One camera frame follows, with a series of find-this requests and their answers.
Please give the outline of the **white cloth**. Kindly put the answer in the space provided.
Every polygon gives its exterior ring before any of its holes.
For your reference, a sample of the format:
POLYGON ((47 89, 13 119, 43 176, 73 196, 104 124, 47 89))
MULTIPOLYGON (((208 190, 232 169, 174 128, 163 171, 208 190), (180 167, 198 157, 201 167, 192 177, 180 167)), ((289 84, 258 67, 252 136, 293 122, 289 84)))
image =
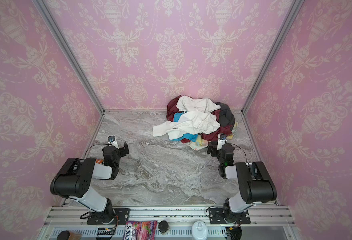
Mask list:
POLYGON ((182 96, 176 103, 179 112, 183 112, 178 121, 166 121, 153 127, 153 136, 168 135, 169 140, 181 138, 185 134, 211 134, 220 128, 214 111, 221 106, 210 99, 193 99, 182 96))

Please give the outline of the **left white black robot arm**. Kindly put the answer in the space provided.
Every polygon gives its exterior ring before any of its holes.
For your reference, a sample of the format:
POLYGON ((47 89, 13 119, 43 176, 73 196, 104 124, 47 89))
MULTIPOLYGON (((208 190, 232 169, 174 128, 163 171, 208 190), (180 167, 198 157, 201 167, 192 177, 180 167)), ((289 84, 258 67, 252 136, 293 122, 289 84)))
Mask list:
POLYGON ((50 185, 51 194, 73 200, 88 211, 80 216, 88 225, 125 225, 129 219, 129 209, 115 209, 112 201, 102 196, 91 186, 91 181, 115 180, 119 173, 120 160, 130 153, 124 142, 119 147, 111 142, 103 147, 103 161, 96 159, 69 158, 56 174, 50 185))

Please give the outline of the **maroon cloth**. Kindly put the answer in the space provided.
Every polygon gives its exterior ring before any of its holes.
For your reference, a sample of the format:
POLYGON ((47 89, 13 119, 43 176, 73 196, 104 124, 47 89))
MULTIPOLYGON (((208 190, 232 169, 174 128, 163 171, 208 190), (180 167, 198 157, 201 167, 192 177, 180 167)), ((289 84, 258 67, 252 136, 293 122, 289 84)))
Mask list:
MULTIPOLYGON (((168 105, 167 105, 167 120, 168 121, 174 120, 175 113, 182 113, 182 112, 179 112, 178 109, 176 108, 176 103, 180 97, 181 96, 178 96, 168 103, 168 105)), ((213 112, 213 114, 217 117, 217 120, 219 120, 219 113, 220 113, 220 110, 213 112)), ((216 141, 218 139, 218 134, 230 135, 231 133, 232 133, 232 130, 229 127, 225 127, 225 128, 220 127, 217 131, 215 131, 211 134, 208 134, 208 135, 207 134, 198 134, 198 135, 201 135, 201 137, 204 140, 211 142, 211 141, 216 141)))

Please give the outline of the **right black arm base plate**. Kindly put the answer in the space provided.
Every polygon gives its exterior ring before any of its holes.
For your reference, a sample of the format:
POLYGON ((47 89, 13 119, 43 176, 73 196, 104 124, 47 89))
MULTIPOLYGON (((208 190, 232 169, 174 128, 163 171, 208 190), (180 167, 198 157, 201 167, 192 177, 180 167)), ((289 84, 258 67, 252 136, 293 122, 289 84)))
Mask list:
POLYGON ((210 219, 210 224, 248 225, 251 223, 248 211, 242 213, 225 212, 223 208, 208 208, 206 212, 210 219))

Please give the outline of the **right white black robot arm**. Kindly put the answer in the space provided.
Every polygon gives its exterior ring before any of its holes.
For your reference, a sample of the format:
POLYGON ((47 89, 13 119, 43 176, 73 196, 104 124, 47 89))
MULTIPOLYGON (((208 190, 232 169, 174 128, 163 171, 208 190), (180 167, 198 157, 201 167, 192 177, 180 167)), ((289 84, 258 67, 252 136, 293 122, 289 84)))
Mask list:
POLYGON ((209 143, 207 153, 217 157, 220 177, 236 180, 239 190, 225 200, 220 218, 229 224, 249 224, 248 209, 256 203, 268 203, 277 199, 275 184, 263 162, 234 161, 234 151, 239 146, 227 142, 209 143))

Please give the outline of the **teal blue cloth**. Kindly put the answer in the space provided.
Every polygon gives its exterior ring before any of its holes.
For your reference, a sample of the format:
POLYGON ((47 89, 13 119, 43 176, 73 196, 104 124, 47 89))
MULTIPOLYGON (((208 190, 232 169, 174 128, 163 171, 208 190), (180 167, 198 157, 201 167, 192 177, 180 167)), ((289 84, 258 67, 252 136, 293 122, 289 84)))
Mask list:
MULTIPOLYGON (((178 123, 180 121, 180 118, 183 117, 183 115, 187 114, 188 112, 182 112, 182 113, 175 113, 174 114, 174 122, 178 123)), ((188 132, 183 132, 182 135, 180 135, 180 132, 173 131, 168 133, 168 136, 170 138, 171 141, 181 141, 183 143, 187 143, 189 141, 191 142, 195 142, 197 137, 198 137, 198 133, 196 134, 192 134, 192 131, 189 130, 188 132)))

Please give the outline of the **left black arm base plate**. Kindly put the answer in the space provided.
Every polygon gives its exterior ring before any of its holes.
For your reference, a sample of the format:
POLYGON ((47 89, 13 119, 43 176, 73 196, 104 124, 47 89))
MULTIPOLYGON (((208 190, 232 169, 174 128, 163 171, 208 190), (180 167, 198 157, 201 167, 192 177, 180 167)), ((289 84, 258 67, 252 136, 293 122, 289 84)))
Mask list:
POLYGON ((88 225, 125 225, 130 216, 130 209, 118 208, 111 212, 90 212, 88 225))

